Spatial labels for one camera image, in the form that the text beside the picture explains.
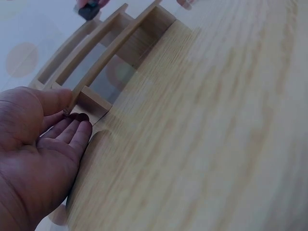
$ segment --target hand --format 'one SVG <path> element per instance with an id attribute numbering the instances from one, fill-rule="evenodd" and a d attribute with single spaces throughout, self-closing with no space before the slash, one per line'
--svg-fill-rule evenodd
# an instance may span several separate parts
<path id="1" fill-rule="evenodd" d="M 84 7 L 87 3 L 88 3 L 89 0 L 77 0 L 77 5 L 78 7 Z M 102 8 L 104 7 L 105 5 L 107 5 L 107 3 L 109 2 L 110 0 L 98 0 L 98 4 L 99 6 Z"/>
<path id="2" fill-rule="evenodd" d="M 34 230 L 67 197 L 92 133 L 85 114 L 60 112 L 71 97 L 70 90 L 0 93 L 0 230 Z"/>

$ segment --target wooden slat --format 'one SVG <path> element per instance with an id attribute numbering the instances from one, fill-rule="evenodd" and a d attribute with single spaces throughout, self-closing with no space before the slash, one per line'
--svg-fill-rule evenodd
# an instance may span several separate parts
<path id="1" fill-rule="evenodd" d="M 127 6 L 127 4 L 123 4 L 117 11 L 108 17 L 106 21 L 98 25 L 97 28 L 95 28 L 94 31 L 86 39 L 84 39 L 73 52 L 69 54 L 69 56 L 56 70 L 52 79 L 46 84 L 45 89 L 50 88 L 53 82 L 57 82 L 62 85 L 67 80 L 67 78 L 72 74 L 87 54 L 108 33 L 114 20 L 121 11 L 124 11 L 127 8 Z"/>
<path id="2" fill-rule="evenodd" d="M 157 7 L 161 0 L 154 1 L 146 10 L 144 10 L 135 20 L 133 20 L 121 34 L 108 46 L 106 51 L 98 59 L 98 61 L 90 68 L 87 74 L 80 80 L 73 90 L 73 99 L 71 104 L 65 109 L 66 113 L 70 113 L 76 105 L 77 98 L 84 86 L 89 86 L 95 80 L 97 75 L 103 70 L 114 54 L 122 47 L 129 37 L 137 30 L 146 17 Z"/>
<path id="3" fill-rule="evenodd" d="M 63 45 L 55 52 L 55 54 L 46 62 L 38 74 L 30 83 L 30 87 L 34 82 L 39 81 L 45 84 L 55 70 L 61 65 L 65 58 L 72 52 L 72 50 L 91 32 L 95 27 L 93 21 L 88 21 L 82 25 Z"/>

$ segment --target wood grain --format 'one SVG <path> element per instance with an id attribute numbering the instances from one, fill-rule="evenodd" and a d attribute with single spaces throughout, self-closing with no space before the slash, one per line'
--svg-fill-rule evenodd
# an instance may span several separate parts
<path id="1" fill-rule="evenodd" d="M 95 126 L 71 230 L 307 230 L 307 12 L 305 0 L 179 10 Z"/>

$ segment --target wooden divider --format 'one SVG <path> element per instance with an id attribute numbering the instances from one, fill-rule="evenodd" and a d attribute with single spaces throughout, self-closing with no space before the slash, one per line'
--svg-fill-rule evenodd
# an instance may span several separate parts
<path id="1" fill-rule="evenodd" d="M 106 51 L 96 61 L 96 63 L 90 68 L 87 74 L 79 81 L 77 86 L 73 89 L 73 99 L 70 105 L 64 109 L 65 114 L 70 114 L 77 103 L 78 96 L 84 86 L 90 86 L 95 80 L 97 75 L 107 65 L 110 59 L 116 54 L 121 46 L 129 39 L 129 37 L 137 30 L 146 17 L 158 6 L 161 0 L 154 1 L 146 10 L 144 10 L 135 20 L 115 38 L 115 40 L 107 47 Z"/>
<path id="2" fill-rule="evenodd" d="M 61 65 L 61 63 L 67 58 L 73 49 L 87 36 L 87 34 L 91 33 L 94 28 L 94 21 L 88 21 L 82 25 L 46 62 L 46 64 L 41 68 L 29 86 L 37 88 L 41 87 L 41 84 L 46 84 L 52 74 L 59 67 L 59 65 Z"/>
<path id="3" fill-rule="evenodd" d="M 122 5 L 117 11 L 115 11 L 109 18 L 103 23 L 99 24 L 93 32 L 85 38 L 81 44 L 69 54 L 64 62 L 59 66 L 54 73 L 51 80 L 46 84 L 45 89 L 49 89 L 53 82 L 57 82 L 62 85 L 81 61 L 87 56 L 87 54 L 95 47 L 97 43 L 109 32 L 112 23 L 116 20 L 118 15 L 127 8 L 127 4 Z"/>
<path id="4" fill-rule="evenodd" d="M 97 19 L 86 22 L 57 50 L 29 86 L 40 90 L 61 88 L 89 52 L 101 43 L 107 47 L 105 52 L 75 86 L 72 102 L 64 109 L 68 115 L 77 106 L 78 112 L 85 110 L 94 120 L 99 120 L 112 105 L 89 86 L 115 54 L 138 68 L 144 54 L 176 20 L 160 2 L 155 0 L 136 19 L 125 13 L 128 5 L 123 4 L 104 22 Z"/>

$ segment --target wooden support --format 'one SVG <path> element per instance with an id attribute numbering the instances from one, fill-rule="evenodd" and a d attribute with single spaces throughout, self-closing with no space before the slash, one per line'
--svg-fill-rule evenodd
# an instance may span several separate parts
<path id="1" fill-rule="evenodd" d="M 97 19 L 86 22 L 52 56 L 39 71 L 30 87 L 36 89 L 61 88 L 77 66 L 98 44 L 106 46 L 105 52 L 73 89 L 73 99 L 64 109 L 86 112 L 96 122 L 106 114 L 111 104 L 93 92 L 89 86 L 114 55 L 138 68 L 148 51 L 175 22 L 175 17 L 155 0 L 136 19 L 125 13 L 123 4 L 104 22 Z"/>
<path id="2" fill-rule="evenodd" d="M 106 51 L 96 61 L 96 63 L 90 68 L 87 74 L 80 80 L 77 86 L 73 89 L 73 99 L 70 105 L 65 108 L 64 112 L 69 114 L 77 103 L 78 96 L 84 86 L 90 86 L 95 80 L 97 75 L 107 65 L 110 59 L 116 54 L 116 52 L 122 47 L 122 45 L 128 40 L 128 38 L 137 30 L 137 28 L 143 23 L 147 16 L 157 7 L 160 0 L 154 1 L 145 11 L 143 11 L 135 20 L 130 24 L 113 40 L 108 46 Z"/>

